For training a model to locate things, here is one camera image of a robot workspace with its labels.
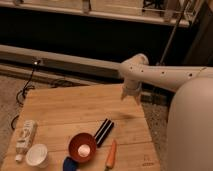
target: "black cable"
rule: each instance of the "black cable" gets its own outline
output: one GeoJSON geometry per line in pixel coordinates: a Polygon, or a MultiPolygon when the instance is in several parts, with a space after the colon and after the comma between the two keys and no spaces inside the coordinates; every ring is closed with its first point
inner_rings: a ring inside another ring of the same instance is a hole
{"type": "Polygon", "coordinates": [[[57,87],[73,87],[73,86],[74,86],[73,82],[70,82],[70,81],[66,80],[65,78],[56,79],[56,80],[53,80],[53,81],[50,83],[50,87],[51,87],[51,88],[57,88],[57,87]]]}
{"type": "MultiPolygon", "coordinates": [[[[28,81],[26,82],[26,84],[24,85],[24,87],[16,94],[16,102],[19,104],[20,107],[23,107],[23,103],[21,102],[20,100],[20,95],[22,96],[22,99],[25,99],[26,98],[26,95],[27,95],[27,92],[31,89],[35,89],[35,86],[33,85],[29,85],[29,83],[32,81],[32,78],[33,78],[33,74],[34,72],[36,71],[37,69],[37,66],[39,65],[41,61],[36,61],[33,65],[33,68],[32,68],[32,72],[30,74],[30,77],[28,79],[28,81]]],[[[16,115],[13,120],[11,121],[10,123],[10,126],[12,128],[12,130],[15,130],[15,127],[14,127],[14,122],[18,119],[19,115],[16,115]]]]}
{"type": "Polygon", "coordinates": [[[16,115],[10,123],[12,130],[15,130],[14,122],[19,118],[19,115],[16,115]]]}

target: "white cup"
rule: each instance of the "white cup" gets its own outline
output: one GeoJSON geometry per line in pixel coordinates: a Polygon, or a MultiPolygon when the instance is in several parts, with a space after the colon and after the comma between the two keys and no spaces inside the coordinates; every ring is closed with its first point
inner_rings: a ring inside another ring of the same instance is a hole
{"type": "Polygon", "coordinates": [[[35,144],[26,155],[26,162],[29,166],[45,168],[48,166],[48,150],[44,144],[35,144]]]}

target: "black panel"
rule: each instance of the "black panel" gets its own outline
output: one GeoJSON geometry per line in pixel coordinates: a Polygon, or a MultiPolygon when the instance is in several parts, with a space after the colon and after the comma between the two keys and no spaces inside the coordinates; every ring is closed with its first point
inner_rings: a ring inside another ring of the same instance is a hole
{"type": "MultiPolygon", "coordinates": [[[[0,7],[0,44],[121,62],[160,60],[172,27],[0,7]]],[[[195,29],[179,28],[166,63],[182,62],[195,29]]]]}

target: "cable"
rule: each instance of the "cable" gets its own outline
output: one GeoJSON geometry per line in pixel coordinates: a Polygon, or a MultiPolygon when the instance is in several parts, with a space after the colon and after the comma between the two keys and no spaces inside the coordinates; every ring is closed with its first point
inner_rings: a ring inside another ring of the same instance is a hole
{"type": "Polygon", "coordinates": [[[23,103],[21,102],[20,100],[20,95],[22,96],[22,99],[25,99],[26,98],[26,95],[27,95],[27,92],[31,89],[35,89],[35,86],[33,85],[28,85],[30,83],[30,81],[32,80],[33,78],[33,74],[35,72],[35,70],[37,69],[37,66],[39,65],[40,63],[40,60],[39,61],[36,61],[34,62],[34,65],[33,65],[33,69],[32,69],[32,72],[30,74],[30,77],[27,81],[27,83],[24,85],[24,87],[16,94],[16,102],[19,104],[20,107],[23,107],[23,103]]]}
{"type": "Polygon", "coordinates": [[[53,80],[50,83],[51,88],[57,88],[57,87],[73,87],[74,84],[73,82],[70,82],[68,80],[66,80],[65,78],[60,78],[60,79],[56,79],[53,80]]]}
{"type": "Polygon", "coordinates": [[[12,130],[15,130],[14,122],[19,118],[19,115],[16,115],[10,123],[12,130]]]}
{"type": "Polygon", "coordinates": [[[189,2],[189,0],[184,0],[184,3],[182,5],[182,8],[181,8],[180,13],[178,15],[178,18],[176,20],[175,26],[173,27],[172,33],[171,33],[171,35],[169,37],[169,40],[168,40],[168,42],[166,44],[166,47],[165,47],[164,52],[163,52],[163,55],[161,57],[161,60],[160,60],[160,63],[159,63],[160,65],[163,64],[163,62],[164,62],[164,60],[165,60],[165,58],[166,58],[166,56],[167,56],[167,54],[169,52],[169,49],[170,49],[171,44],[172,44],[172,40],[173,40],[173,38],[175,36],[175,33],[176,33],[177,28],[178,28],[178,26],[180,24],[180,20],[181,20],[183,14],[184,14],[184,11],[185,11],[185,9],[187,7],[188,2],[189,2]]]}
{"type": "MultiPolygon", "coordinates": [[[[29,83],[32,81],[33,74],[34,74],[34,72],[36,71],[37,66],[39,65],[40,62],[41,62],[40,60],[34,62],[33,68],[32,68],[32,72],[31,72],[31,74],[30,74],[30,77],[29,77],[28,81],[26,82],[26,84],[24,85],[24,87],[16,94],[16,102],[19,104],[20,107],[23,107],[23,105],[24,105],[24,104],[22,103],[22,101],[20,100],[20,95],[22,96],[22,99],[25,99],[25,98],[26,98],[26,95],[27,95],[27,92],[28,92],[29,90],[31,90],[31,89],[35,89],[35,86],[29,85],[29,83]]],[[[12,121],[11,121],[10,126],[11,126],[11,129],[12,129],[12,130],[15,130],[14,122],[15,122],[18,118],[19,118],[19,115],[16,115],[16,116],[12,119],[12,121]]]]}

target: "white bottle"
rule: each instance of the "white bottle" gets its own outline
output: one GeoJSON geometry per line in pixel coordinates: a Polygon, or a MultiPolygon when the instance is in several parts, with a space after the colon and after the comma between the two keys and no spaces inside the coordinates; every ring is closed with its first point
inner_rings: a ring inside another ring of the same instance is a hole
{"type": "Polygon", "coordinates": [[[35,136],[37,124],[33,120],[27,120],[24,122],[23,129],[19,135],[16,143],[16,157],[17,162],[21,162],[23,156],[26,154],[30,146],[32,145],[33,138],[35,136]]]}

